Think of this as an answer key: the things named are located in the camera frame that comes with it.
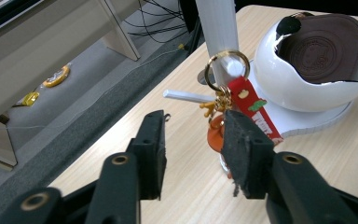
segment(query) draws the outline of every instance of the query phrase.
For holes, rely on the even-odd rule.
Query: floor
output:
[[[7,128],[18,165],[11,172],[0,169],[0,185],[104,92],[133,69],[142,66],[161,45],[178,35],[188,35],[190,39],[190,34],[183,32],[185,23],[181,15],[175,12],[180,12],[178,0],[150,1],[142,7],[142,11],[136,11],[123,21],[129,34],[138,34],[131,35],[131,40],[141,54],[138,61],[130,60],[108,49],[102,41],[97,41],[68,62],[71,71],[63,83],[53,88],[41,84],[35,87],[39,97],[33,105],[10,108],[7,111],[10,116]],[[149,32],[159,32],[145,35],[145,24],[149,25]]]

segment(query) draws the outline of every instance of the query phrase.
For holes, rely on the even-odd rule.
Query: metal key ring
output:
[[[212,62],[214,62],[216,59],[219,59],[219,58],[223,58],[223,57],[226,57],[228,55],[237,55],[238,57],[240,57],[243,62],[245,63],[245,74],[243,75],[243,78],[248,78],[249,76],[249,72],[250,72],[250,68],[251,68],[251,65],[249,64],[249,60],[248,58],[243,54],[241,53],[240,51],[237,51],[237,50],[225,50],[225,51],[221,51],[217,54],[215,54],[214,56],[212,56],[208,63],[206,64],[205,66],[205,69],[204,69],[204,76],[205,76],[205,81],[206,81],[206,84],[208,84],[209,87],[211,87],[214,91],[222,91],[221,89],[219,89],[218,87],[215,87],[212,83],[211,83],[211,80],[209,80],[209,75],[208,75],[208,71],[211,67],[211,64]]]

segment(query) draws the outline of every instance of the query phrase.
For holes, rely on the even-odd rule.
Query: table surface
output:
[[[243,8],[237,13],[240,51],[252,59],[268,28],[298,11]],[[142,201],[142,223],[269,223],[264,200],[233,197],[233,181],[206,141],[205,111],[198,104],[162,96],[167,89],[214,95],[197,81],[208,60],[203,44],[49,186],[67,195],[96,180],[104,159],[126,150],[144,116],[163,109],[172,116],[165,133],[168,163],[161,201]],[[317,133],[287,137],[275,151],[306,157],[331,186],[358,197],[358,98],[339,123]]]

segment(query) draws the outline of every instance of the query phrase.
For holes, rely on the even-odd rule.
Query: gold key ring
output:
[[[208,84],[208,86],[211,87],[212,90],[214,90],[214,91],[222,91],[218,87],[215,87],[211,83],[211,80],[209,80],[208,72],[209,72],[209,69],[211,67],[212,62],[214,62],[216,59],[223,58],[223,57],[226,57],[226,56],[232,55],[232,54],[237,55],[238,57],[240,57],[243,60],[243,62],[245,63],[245,74],[243,75],[243,78],[245,78],[245,79],[248,78],[250,68],[251,68],[251,65],[249,64],[248,58],[243,53],[241,53],[240,51],[237,51],[237,50],[221,51],[221,52],[215,54],[214,56],[212,56],[212,58],[209,59],[208,63],[205,66],[205,70],[204,70],[204,76],[205,76],[206,84]]]

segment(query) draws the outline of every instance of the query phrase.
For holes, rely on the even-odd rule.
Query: red keychain tag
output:
[[[228,83],[234,105],[271,139],[275,145],[283,141],[274,123],[264,108],[266,100],[260,99],[248,78],[237,77]]]

